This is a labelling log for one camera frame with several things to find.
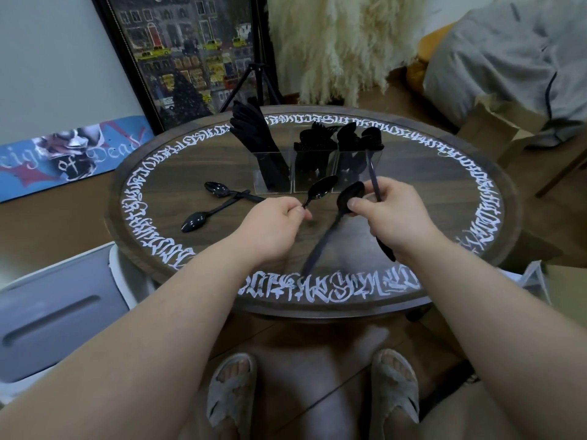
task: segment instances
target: wooden table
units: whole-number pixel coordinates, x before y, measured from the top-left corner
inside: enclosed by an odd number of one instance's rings
[[[415,186],[435,224],[452,240],[497,265],[519,235],[521,206],[504,172],[471,145],[412,120],[341,107],[279,106],[263,112],[275,142],[290,147],[299,132],[320,121],[382,130],[378,175]],[[240,200],[200,230],[181,233],[185,218],[224,199],[206,181],[253,190],[249,153],[228,132],[230,113],[167,131],[137,149],[115,171],[106,216],[121,250],[143,271],[166,281],[199,251],[228,236],[253,204]],[[301,201],[305,195],[296,195]],[[289,255],[260,266],[239,290],[235,310],[303,319],[371,316],[429,302],[415,275],[392,263],[361,217],[345,217],[312,274],[299,271],[334,220],[336,195],[313,201]]]

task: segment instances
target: beige sandal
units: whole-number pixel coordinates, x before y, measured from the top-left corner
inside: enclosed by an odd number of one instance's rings
[[[223,383],[218,381],[220,371],[231,362],[247,360],[249,371],[246,374],[231,377]],[[240,440],[248,440],[251,433],[251,416],[253,399],[257,383],[257,363],[249,354],[239,353],[225,358],[216,368],[208,387],[208,404],[206,415],[212,427],[227,417],[234,420]]]
[[[391,352],[410,371],[411,379],[406,379],[389,364],[382,362],[384,352]],[[400,407],[414,423],[419,422],[420,404],[418,399],[418,380],[410,363],[392,349],[382,349],[373,356],[371,365],[371,428],[369,440],[385,440],[383,423],[395,407]]]

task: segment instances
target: gray bean bag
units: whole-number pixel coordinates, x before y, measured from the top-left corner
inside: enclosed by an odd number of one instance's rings
[[[463,125],[478,95],[496,93],[549,118],[552,147],[587,119],[587,1],[496,3],[467,13],[438,46],[424,94]]]

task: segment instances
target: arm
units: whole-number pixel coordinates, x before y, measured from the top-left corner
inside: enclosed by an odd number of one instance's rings
[[[309,212],[267,199],[127,315],[0,411],[2,440],[177,436],[239,287]]]
[[[414,271],[510,420],[529,438],[587,438],[585,329],[444,237],[413,187],[379,182],[384,202],[349,207]]]

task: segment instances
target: tripod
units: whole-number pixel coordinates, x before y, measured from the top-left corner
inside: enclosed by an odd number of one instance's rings
[[[255,72],[255,82],[257,84],[257,101],[260,106],[263,106],[263,80],[267,83],[267,91],[269,93],[269,100],[273,104],[281,105],[283,103],[283,95],[279,92],[277,84],[271,79],[271,76],[267,72],[267,65],[262,61],[265,56],[265,48],[263,41],[269,40],[269,31],[261,28],[260,25],[260,10],[259,1],[250,0],[251,2],[251,29],[253,31],[253,58],[254,62],[249,63],[245,73],[239,79],[237,86],[232,90],[228,98],[224,101],[218,112],[224,112],[228,108],[228,105],[237,95],[242,85],[251,72]]]

